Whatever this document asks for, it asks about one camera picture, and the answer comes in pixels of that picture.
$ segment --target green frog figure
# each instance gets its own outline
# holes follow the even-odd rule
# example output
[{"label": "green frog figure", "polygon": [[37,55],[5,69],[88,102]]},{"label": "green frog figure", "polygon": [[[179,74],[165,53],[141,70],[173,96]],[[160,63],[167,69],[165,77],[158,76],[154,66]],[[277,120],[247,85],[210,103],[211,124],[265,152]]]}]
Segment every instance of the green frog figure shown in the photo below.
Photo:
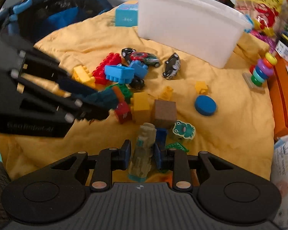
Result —
[{"label": "green frog figure", "polygon": [[183,137],[184,139],[192,140],[195,135],[195,127],[189,123],[177,120],[173,128],[173,133],[177,136]]}]

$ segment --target red duplo brick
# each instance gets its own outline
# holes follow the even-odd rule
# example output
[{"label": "red duplo brick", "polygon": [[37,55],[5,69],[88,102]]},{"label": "red duplo brick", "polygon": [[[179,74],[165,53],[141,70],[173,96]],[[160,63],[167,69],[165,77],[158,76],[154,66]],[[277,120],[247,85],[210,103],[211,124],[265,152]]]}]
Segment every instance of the red duplo brick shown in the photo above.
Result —
[{"label": "red duplo brick", "polygon": [[117,108],[114,110],[116,117],[120,123],[125,123],[132,120],[132,115],[128,104],[124,101],[119,103]]},{"label": "red duplo brick", "polygon": [[95,83],[106,85],[109,81],[106,80],[105,66],[106,65],[118,65],[122,62],[122,58],[119,53],[109,53],[109,55],[96,67],[96,70],[92,72],[95,77]]}]

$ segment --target blue wooden disc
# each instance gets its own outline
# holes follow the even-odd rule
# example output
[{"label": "blue wooden disc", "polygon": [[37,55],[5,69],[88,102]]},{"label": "blue wooden disc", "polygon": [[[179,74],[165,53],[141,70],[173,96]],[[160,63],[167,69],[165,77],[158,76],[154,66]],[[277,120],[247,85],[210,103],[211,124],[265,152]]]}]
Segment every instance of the blue wooden disc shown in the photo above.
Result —
[{"label": "blue wooden disc", "polygon": [[217,104],[208,96],[200,95],[194,103],[195,109],[204,116],[211,116],[217,109]]}]

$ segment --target lego duplo brick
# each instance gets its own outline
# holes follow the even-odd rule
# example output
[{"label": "lego duplo brick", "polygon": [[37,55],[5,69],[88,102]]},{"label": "lego duplo brick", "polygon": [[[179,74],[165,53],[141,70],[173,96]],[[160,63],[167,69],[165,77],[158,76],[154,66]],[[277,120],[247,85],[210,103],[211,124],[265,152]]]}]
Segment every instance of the lego duplo brick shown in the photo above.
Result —
[{"label": "lego duplo brick", "polygon": [[91,88],[95,88],[95,77],[92,77],[86,66],[74,67],[72,78]]},{"label": "lego duplo brick", "polygon": [[125,84],[115,84],[115,85],[108,86],[106,89],[110,89],[113,86],[119,87],[119,89],[121,90],[122,94],[125,97],[126,103],[130,104],[130,98],[132,97],[132,92],[128,89],[128,87]]},{"label": "lego duplo brick", "polygon": [[206,85],[205,81],[197,81],[195,84],[195,89],[200,95],[206,95],[208,93],[208,86]]},{"label": "lego duplo brick", "polygon": [[140,79],[144,79],[146,74],[148,73],[148,66],[142,65],[139,60],[133,60],[129,67],[134,69],[134,75],[136,75]]},{"label": "lego duplo brick", "polygon": [[117,65],[122,62],[119,53],[109,53],[109,55],[99,64],[99,66],[92,72],[95,77],[95,83],[106,85],[109,81],[106,80],[104,68],[106,65]]},{"label": "lego duplo brick", "polygon": [[117,108],[114,111],[115,111],[115,114],[119,123],[122,124],[129,120],[132,120],[130,108],[125,101],[123,101],[122,103],[119,103]]},{"label": "lego duplo brick", "polygon": [[151,121],[151,111],[146,92],[134,93],[130,103],[132,119],[135,123],[143,124]]},{"label": "lego duplo brick", "polygon": [[134,69],[123,66],[105,66],[106,79],[119,84],[130,84],[134,78]]},{"label": "lego duplo brick", "polygon": [[170,101],[173,95],[173,88],[170,86],[166,86],[163,88],[162,93],[159,95],[158,99]]},{"label": "lego duplo brick", "polygon": [[177,120],[176,103],[173,101],[155,100],[152,122],[157,128],[170,129]]}]

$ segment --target orange box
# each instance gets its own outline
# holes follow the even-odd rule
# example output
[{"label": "orange box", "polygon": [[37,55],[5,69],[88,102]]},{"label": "orange box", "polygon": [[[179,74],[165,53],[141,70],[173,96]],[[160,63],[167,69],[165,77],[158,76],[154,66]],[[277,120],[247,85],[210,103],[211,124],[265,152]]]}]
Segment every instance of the orange box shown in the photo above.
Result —
[{"label": "orange box", "polygon": [[267,81],[275,121],[275,139],[288,134],[288,62],[279,55],[276,58],[278,63],[274,66],[275,76]]}]

